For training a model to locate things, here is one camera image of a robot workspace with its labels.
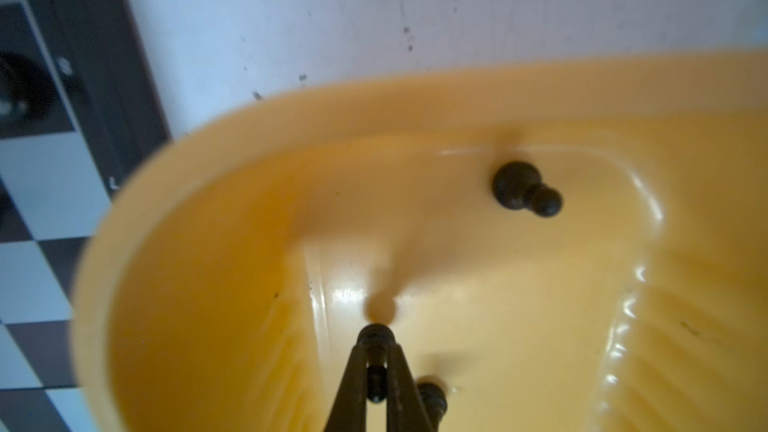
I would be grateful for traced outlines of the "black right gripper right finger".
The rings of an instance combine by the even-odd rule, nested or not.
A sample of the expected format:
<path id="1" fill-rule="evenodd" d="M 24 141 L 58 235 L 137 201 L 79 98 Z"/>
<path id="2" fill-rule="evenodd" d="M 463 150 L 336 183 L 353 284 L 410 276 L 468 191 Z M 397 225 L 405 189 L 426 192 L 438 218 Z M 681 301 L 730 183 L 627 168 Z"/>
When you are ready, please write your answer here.
<path id="1" fill-rule="evenodd" d="M 433 431 L 429 415 L 399 344 L 387 357 L 386 431 Z"/>

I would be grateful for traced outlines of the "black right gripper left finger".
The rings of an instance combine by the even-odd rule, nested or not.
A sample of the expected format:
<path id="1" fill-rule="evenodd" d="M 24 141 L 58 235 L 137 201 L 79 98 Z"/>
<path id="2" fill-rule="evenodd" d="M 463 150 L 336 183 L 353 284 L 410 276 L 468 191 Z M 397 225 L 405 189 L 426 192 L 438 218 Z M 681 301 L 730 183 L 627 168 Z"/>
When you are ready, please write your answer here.
<path id="1" fill-rule="evenodd" d="M 367 410 L 367 353 L 355 345 L 350 353 L 325 432 L 364 432 Z"/>

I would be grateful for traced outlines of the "black pawn mid tub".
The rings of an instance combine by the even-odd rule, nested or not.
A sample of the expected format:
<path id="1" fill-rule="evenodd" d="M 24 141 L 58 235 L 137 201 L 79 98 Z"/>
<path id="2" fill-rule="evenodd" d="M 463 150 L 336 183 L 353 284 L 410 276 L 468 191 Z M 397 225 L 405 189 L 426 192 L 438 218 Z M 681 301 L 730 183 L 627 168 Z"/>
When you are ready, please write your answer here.
<path id="1" fill-rule="evenodd" d="M 366 353 L 367 399 L 379 404 L 388 394 L 388 353 L 395 344 L 394 333 L 385 325 L 369 324 L 358 335 L 357 344 Z"/>

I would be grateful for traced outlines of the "black chess piece centre tub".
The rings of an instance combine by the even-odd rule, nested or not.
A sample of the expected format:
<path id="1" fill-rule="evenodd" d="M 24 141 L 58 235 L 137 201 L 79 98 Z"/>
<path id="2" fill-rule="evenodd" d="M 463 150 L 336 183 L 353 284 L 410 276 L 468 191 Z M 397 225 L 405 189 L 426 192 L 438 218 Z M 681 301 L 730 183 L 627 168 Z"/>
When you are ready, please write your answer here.
<path id="1" fill-rule="evenodd" d="M 447 397 L 444 391 L 434 383 L 420 382 L 417 385 L 417 389 L 428 416 L 431 430 L 438 432 L 448 410 Z"/>

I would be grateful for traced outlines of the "black chess piece on board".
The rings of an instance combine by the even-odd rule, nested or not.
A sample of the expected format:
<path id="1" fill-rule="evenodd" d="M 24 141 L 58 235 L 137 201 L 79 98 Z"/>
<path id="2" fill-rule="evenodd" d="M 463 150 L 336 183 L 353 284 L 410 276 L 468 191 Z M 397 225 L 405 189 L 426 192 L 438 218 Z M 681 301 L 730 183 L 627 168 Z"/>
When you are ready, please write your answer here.
<path id="1" fill-rule="evenodd" d="M 1 53 L 1 124 L 39 122 L 47 115 L 49 76 L 31 59 Z"/>

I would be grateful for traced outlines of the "yellow plastic tub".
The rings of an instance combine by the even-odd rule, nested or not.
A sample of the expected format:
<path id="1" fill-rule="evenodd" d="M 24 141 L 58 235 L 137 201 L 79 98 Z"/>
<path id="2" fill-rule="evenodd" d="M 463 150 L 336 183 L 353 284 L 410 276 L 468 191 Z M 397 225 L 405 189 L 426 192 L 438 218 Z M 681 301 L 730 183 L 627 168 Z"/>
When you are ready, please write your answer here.
<path id="1" fill-rule="evenodd" d="M 504 164 L 563 198 L 500 205 Z M 264 99 L 129 179 L 75 286 L 104 431 L 320 431 L 359 332 L 444 431 L 767 427 L 767 53 Z"/>

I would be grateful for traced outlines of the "black pawn far end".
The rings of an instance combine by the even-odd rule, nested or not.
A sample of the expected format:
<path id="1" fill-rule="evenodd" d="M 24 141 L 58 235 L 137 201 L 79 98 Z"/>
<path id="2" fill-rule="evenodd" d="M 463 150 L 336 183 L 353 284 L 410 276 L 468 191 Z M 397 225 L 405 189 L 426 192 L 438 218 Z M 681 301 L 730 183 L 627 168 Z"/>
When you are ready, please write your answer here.
<path id="1" fill-rule="evenodd" d="M 509 210 L 529 210 L 543 218 L 556 216 L 563 207 L 561 194 L 546 185 L 532 164 L 513 161 L 494 174 L 491 190 L 497 202 Z"/>

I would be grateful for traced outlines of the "black white chessboard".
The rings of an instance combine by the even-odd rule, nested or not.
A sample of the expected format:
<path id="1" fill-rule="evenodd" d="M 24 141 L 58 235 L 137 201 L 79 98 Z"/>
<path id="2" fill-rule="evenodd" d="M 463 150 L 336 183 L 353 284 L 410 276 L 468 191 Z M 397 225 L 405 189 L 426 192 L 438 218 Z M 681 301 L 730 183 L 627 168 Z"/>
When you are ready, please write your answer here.
<path id="1" fill-rule="evenodd" d="M 169 139 L 127 0 L 1 0 L 1 53 L 49 76 L 39 122 L 1 124 L 1 427 L 93 431 L 72 368 L 79 258 Z"/>

